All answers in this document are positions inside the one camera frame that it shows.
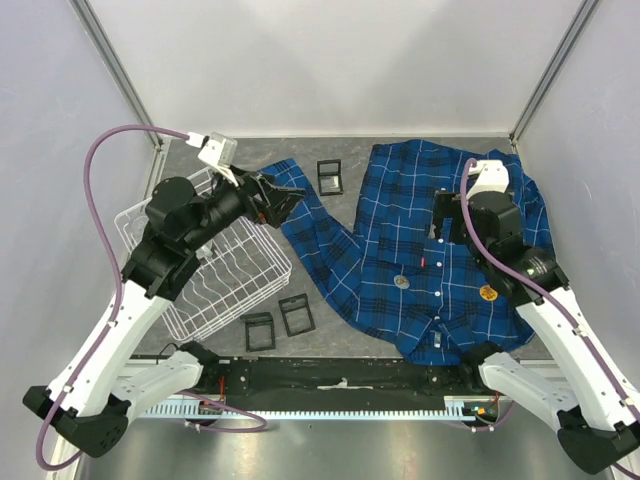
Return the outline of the blue plaid shirt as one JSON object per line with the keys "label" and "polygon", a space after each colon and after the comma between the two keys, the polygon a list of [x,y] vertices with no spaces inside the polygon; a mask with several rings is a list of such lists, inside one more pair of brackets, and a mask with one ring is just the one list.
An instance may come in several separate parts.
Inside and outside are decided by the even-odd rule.
{"label": "blue plaid shirt", "polygon": [[[266,168],[277,185],[306,190],[282,232],[320,295],[415,364],[456,365],[477,344],[513,351],[534,335],[504,297],[481,298],[488,283],[466,247],[429,236],[435,193],[457,190],[470,158],[417,139],[375,145],[352,228],[327,211],[295,160]],[[410,287],[396,287],[396,275]]]}

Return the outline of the light blue round brooch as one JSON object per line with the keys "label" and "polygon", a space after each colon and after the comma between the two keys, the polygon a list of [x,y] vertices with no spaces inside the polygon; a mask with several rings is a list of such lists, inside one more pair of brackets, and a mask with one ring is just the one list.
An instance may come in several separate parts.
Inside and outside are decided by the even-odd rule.
{"label": "light blue round brooch", "polygon": [[393,281],[394,285],[399,289],[408,289],[410,287],[410,282],[404,275],[396,275]]}

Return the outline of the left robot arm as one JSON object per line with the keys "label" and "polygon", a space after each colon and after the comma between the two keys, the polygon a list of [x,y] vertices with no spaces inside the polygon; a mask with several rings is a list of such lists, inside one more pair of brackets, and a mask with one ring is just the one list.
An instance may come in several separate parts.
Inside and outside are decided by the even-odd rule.
{"label": "left robot arm", "polygon": [[305,196],[300,188],[275,185],[272,175],[231,172],[235,179],[219,179],[212,194],[198,194],[184,177],[155,187],[142,238],[115,269],[116,293],[103,317],[63,372],[25,393],[23,405],[79,453],[99,458],[151,407],[173,394],[208,393],[218,385],[220,358],[196,341],[128,381],[118,376],[200,269],[199,250],[241,217],[280,227]]}

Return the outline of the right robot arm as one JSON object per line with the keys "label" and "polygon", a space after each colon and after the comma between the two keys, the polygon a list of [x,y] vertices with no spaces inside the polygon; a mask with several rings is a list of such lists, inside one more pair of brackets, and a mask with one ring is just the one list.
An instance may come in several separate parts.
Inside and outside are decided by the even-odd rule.
{"label": "right robot arm", "polygon": [[467,351],[458,381],[511,398],[555,433],[566,455],[587,474],[614,466],[639,447],[639,390],[620,370],[584,317],[553,255],[527,244],[509,194],[438,192],[430,234],[468,248],[489,286],[533,328],[566,379],[565,388],[520,365],[486,341]]}

